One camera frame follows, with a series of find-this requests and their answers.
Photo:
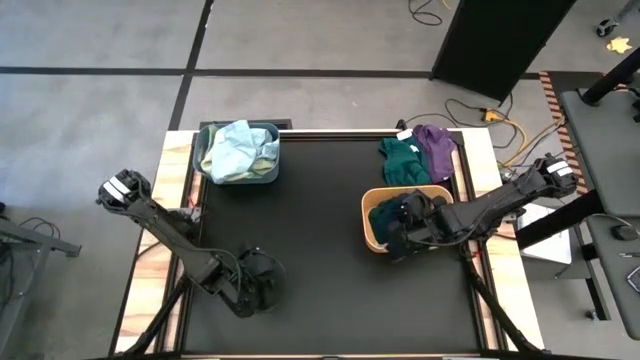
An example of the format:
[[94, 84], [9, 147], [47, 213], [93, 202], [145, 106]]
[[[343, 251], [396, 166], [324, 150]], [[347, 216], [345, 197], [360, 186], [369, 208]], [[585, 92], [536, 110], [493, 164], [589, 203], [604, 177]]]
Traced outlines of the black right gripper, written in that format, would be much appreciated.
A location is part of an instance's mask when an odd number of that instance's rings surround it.
[[416, 252], [414, 243], [452, 242], [440, 213], [440, 208], [446, 204], [443, 197], [429, 198], [420, 191], [400, 195], [398, 214], [402, 218], [409, 218], [409, 239], [404, 228], [389, 229], [387, 252], [392, 260], [413, 255]]

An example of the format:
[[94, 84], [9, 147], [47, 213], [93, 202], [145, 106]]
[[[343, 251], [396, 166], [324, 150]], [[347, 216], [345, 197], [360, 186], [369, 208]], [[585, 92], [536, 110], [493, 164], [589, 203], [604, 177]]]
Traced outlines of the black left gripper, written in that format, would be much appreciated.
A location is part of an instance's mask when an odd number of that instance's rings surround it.
[[239, 262], [243, 271], [241, 295], [248, 300], [248, 308], [261, 313], [276, 307], [286, 285], [284, 265], [258, 247], [244, 251]]

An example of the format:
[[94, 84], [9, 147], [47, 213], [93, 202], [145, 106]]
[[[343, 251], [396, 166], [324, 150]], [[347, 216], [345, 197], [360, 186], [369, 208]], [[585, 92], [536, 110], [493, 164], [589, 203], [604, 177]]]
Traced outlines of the large dark green towel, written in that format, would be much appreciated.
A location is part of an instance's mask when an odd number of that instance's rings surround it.
[[379, 245], [385, 246], [388, 243], [391, 224], [402, 222], [406, 218], [404, 205], [408, 197], [408, 194], [401, 194], [382, 201], [370, 211], [368, 219]]

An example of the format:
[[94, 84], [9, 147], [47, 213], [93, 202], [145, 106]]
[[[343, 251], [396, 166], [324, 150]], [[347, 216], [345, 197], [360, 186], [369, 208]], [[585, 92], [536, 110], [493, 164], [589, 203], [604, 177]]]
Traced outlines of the light green towel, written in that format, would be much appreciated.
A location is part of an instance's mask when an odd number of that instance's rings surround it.
[[249, 178], [264, 177], [272, 171], [279, 159], [280, 144], [278, 141], [268, 142], [256, 149], [256, 156], [250, 165], [247, 176]]

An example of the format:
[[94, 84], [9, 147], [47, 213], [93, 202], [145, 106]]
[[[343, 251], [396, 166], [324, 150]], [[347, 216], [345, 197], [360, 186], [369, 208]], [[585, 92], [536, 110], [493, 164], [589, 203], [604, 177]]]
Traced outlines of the mint towel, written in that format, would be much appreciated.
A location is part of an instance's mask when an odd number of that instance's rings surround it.
[[207, 129], [207, 141], [206, 146], [204, 147], [204, 154], [202, 160], [200, 161], [200, 165], [203, 172], [209, 174], [212, 168], [212, 149], [215, 142], [215, 135], [219, 128], [216, 125], [209, 125]]

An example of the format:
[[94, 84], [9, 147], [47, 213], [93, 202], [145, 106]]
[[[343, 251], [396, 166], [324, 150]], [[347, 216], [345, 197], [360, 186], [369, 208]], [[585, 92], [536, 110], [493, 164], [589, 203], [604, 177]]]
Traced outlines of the folded dark green towel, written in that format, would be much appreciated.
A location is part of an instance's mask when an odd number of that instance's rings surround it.
[[383, 177], [389, 186], [431, 185], [428, 160], [411, 129], [383, 138], [379, 152], [385, 157]]

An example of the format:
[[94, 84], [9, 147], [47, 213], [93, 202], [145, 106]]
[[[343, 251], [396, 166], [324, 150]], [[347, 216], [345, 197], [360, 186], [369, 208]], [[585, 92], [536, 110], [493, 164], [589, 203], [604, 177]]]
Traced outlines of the purple towel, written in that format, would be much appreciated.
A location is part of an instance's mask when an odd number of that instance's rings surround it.
[[427, 157], [432, 181], [439, 183], [450, 178], [455, 172], [451, 154], [456, 148], [450, 132], [434, 125], [416, 125], [413, 136]]

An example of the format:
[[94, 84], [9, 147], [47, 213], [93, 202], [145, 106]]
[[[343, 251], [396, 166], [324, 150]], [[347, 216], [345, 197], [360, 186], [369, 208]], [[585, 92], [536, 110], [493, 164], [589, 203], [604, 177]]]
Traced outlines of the white paper sheet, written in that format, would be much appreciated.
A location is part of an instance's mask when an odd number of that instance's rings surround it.
[[[524, 206], [524, 214], [517, 217], [516, 229], [520, 230], [553, 212], [554, 209], [550, 207], [533, 203], [527, 204]], [[571, 264], [572, 251], [569, 231], [564, 230], [534, 245], [526, 248], [521, 247], [520, 253], [540, 260]]]

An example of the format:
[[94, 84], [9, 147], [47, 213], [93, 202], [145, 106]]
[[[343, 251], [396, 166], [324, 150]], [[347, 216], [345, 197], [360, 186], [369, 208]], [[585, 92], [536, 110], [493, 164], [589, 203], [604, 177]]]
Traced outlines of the black desk leg bar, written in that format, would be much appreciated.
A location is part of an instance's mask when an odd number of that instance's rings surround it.
[[599, 193], [591, 190], [567, 205], [556, 209], [515, 232], [520, 250], [533, 246], [585, 220], [588, 216], [604, 211]]

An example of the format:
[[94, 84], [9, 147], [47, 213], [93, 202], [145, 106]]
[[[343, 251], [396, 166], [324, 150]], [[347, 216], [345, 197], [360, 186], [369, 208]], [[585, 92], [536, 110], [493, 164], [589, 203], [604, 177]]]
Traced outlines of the tall black cabinet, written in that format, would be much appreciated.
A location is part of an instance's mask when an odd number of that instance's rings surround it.
[[431, 78], [503, 102], [577, 0], [460, 0]]

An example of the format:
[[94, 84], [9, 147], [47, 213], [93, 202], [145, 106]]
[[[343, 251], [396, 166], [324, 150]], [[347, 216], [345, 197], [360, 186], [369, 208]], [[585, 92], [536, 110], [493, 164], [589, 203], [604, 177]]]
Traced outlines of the grey desk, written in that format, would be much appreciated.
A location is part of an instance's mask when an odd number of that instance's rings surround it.
[[631, 273], [640, 276], [640, 257], [621, 256], [640, 252], [640, 239], [621, 241], [611, 232], [625, 223], [640, 231], [640, 123], [634, 121], [634, 101], [632, 93], [623, 91], [606, 95], [596, 106], [585, 104], [577, 91], [560, 95], [603, 208], [585, 223], [624, 328], [630, 338], [640, 341], [640, 292], [627, 281]]

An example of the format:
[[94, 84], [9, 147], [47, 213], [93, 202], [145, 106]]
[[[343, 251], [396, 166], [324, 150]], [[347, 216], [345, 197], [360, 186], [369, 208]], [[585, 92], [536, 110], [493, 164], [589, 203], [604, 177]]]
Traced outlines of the grey metal stand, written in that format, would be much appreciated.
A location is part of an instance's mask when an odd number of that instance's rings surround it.
[[0, 216], [0, 360], [9, 358], [50, 253], [77, 257], [81, 251], [62, 240], [53, 224], [40, 219], [40, 225], [48, 225], [51, 234], [39, 232], [38, 224], [29, 228]]

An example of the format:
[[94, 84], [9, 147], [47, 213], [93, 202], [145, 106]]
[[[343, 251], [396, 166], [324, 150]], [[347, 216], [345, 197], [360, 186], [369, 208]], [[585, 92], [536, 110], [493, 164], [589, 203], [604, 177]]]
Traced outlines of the black pole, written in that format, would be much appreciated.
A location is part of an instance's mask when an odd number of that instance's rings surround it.
[[617, 85], [624, 80], [629, 80], [638, 69], [640, 69], [640, 48], [634, 50], [628, 57], [606, 73], [603, 78], [581, 93], [581, 100], [590, 106], [597, 105]]

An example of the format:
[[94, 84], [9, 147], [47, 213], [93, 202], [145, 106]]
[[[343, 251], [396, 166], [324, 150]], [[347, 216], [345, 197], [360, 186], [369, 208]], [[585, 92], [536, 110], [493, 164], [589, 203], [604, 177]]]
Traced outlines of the yellow star shaped paper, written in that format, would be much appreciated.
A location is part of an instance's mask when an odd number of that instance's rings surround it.
[[628, 37], [618, 36], [606, 44], [606, 49], [609, 52], [617, 54], [625, 54], [632, 48], [633, 46], [630, 44], [630, 39]]

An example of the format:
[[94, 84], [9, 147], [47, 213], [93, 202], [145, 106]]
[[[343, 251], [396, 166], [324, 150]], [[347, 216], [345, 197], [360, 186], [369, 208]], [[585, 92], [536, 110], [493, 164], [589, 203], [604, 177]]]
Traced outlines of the black diagonal frame strut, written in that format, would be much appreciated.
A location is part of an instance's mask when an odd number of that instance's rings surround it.
[[123, 355], [144, 355], [149, 348], [152, 340], [158, 335], [161, 328], [167, 323], [169, 315], [180, 297], [190, 286], [190, 280], [187, 275], [182, 275], [176, 283], [174, 289], [170, 292], [166, 301], [162, 304], [154, 318], [151, 320], [147, 328], [138, 337], [137, 341], [128, 348]]
[[497, 320], [499, 326], [506, 332], [507, 336], [514, 343], [517, 350], [521, 353], [540, 353], [543, 351], [529, 342], [524, 334], [516, 327], [509, 318], [507, 313], [500, 306], [497, 298], [490, 292], [484, 281], [478, 274], [473, 264], [473, 256], [466, 250], [466, 245], [460, 246], [461, 258], [465, 267], [465, 271], [469, 276], [472, 287], [482, 297], [487, 304], [492, 317]]

